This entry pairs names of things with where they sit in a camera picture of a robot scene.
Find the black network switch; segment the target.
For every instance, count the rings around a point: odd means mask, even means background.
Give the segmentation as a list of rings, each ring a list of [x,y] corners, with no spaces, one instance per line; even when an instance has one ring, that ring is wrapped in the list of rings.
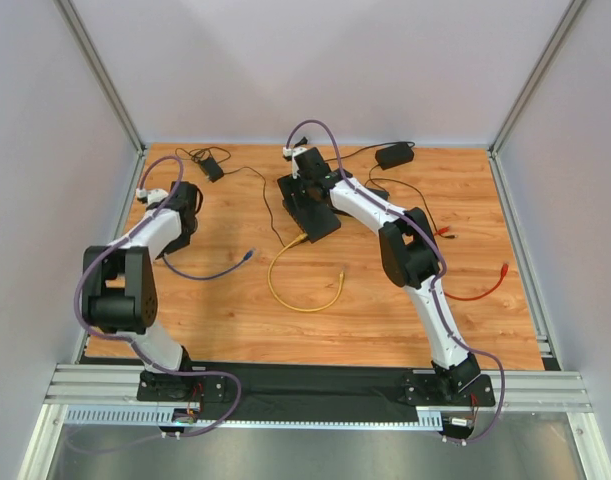
[[[282,204],[311,243],[332,234],[341,227],[323,189],[301,177],[286,175],[277,180]]]
[[[389,200],[390,194],[387,190],[382,190],[378,188],[368,188],[368,191],[378,196],[379,198],[383,199],[384,201]]]

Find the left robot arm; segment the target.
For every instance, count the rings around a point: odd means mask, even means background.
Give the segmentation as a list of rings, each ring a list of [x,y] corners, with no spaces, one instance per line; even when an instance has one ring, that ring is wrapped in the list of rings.
[[[190,244],[203,196],[196,185],[175,181],[169,192],[139,189],[137,199],[146,212],[135,227],[107,246],[85,250],[76,315],[91,335],[128,344],[143,362],[138,400],[188,400],[199,381],[188,375],[186,348],[157,320],[153,262]]]

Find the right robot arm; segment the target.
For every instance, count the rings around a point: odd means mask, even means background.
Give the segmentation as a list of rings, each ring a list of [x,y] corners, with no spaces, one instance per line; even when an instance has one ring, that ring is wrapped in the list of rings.
[[[311,242],[338,230],[342,213],[377,237],[387,278],[411,299],[427,335],[439,395],[454,400],[481,374],[461,339],[439,278],[440,252],[423,210],[405,210],[343,169],[333,170],[316,148],[283,149],[291,173],[278,180],[283,206]]]

